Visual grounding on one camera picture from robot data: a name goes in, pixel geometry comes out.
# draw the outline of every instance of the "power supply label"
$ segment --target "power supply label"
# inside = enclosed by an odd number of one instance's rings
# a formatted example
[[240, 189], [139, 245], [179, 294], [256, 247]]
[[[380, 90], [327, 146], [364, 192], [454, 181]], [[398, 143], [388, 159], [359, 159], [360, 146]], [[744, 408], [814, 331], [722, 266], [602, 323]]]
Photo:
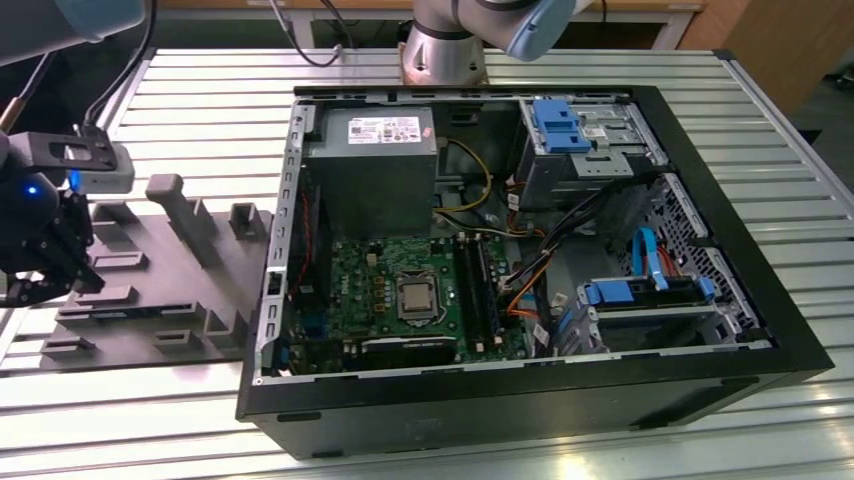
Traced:
[[422, 141], [418, 117], [353, 118], [348, 123], [348, 129], [349, 145]]

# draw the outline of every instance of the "slatted aluminum table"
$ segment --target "slatted aluminum table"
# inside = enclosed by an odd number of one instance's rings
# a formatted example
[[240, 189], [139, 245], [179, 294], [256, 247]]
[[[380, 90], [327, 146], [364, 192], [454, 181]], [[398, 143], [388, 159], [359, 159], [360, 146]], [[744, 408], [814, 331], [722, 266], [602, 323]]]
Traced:
[[[400, 81], [398, 53], [327, 69], [289, 50], [160, 50], [109, 105], [136, 159], [140, 213], [155, 173], [184, 175], [209, 210], [275, 208], [296, 85]], [[837, 368], [680, 428], [299, 462], [233, 420], [239, 364], [20, 375], [59, 303], [5, 312], [0, 477], [843, 478], [854, 473], [854, 201], [738, 62], [710, 52], [554, 52], [522, 66], [488, 53], [494, 84], [660, 88]]]

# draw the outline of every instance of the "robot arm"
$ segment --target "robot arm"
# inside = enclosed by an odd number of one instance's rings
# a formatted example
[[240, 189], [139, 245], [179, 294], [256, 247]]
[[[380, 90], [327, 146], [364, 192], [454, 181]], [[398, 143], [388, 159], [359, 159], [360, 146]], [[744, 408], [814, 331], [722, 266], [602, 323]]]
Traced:
[[592, 0], [420, 0], [403, 53], [406, 83], [474, 85], [486, 79], [483, 42], [530, 62]]
[[0, 2], [0, 67], [135, 27], [143, 0], [4, 0]]
[[[144, 13], [143, 0], [0, 2], [0, 66], [97, 42], [139, 24]], [[67, 176], [72, 188], [59, 190]], [[0, 308], [101, 290], [87, 256], [93, 236], [84, 193], [124, 193], [132, 181], [127, 150], [93, 122], [77, 136], [0, 131]], [[40, 279], [17, 275], [33, 271]]]

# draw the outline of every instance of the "cpu socket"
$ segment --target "cpu socket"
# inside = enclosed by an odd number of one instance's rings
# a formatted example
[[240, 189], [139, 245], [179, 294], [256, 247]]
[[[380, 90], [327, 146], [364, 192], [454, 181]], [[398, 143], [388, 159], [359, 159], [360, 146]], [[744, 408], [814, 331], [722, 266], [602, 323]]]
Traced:
[[423, 327], [439, 318], [436, 277], [398, 277], [398, 319], [412, 327]]

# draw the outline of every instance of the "ram slot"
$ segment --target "ram slot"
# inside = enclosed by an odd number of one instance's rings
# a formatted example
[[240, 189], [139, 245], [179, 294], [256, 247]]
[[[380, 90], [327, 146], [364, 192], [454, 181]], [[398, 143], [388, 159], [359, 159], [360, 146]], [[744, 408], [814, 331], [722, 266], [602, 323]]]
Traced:
[[466, 343], [470, 351], [479, 353], [492, 349], [500, 323], [487, 259], [478, 239], [466, 237], [456, 241], [454, 263]]

